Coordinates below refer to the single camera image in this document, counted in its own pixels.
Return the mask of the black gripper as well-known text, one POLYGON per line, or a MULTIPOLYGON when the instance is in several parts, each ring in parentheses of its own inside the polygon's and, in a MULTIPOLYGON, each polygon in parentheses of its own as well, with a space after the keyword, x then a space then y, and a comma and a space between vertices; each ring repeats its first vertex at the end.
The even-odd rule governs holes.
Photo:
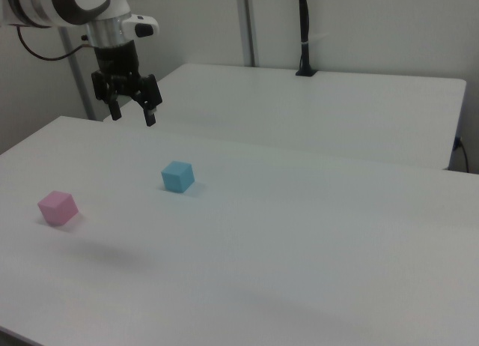
POLYGON ((91 74, 94 94, 109 108, 113 121, 121 118, 118 94, 132 96, 143 109, 148 127, 156 123, 156 108, 162 103, 159 86, 153 74, 140 76, 135 42, 120 46, 94 48, 99 70, 91 74))

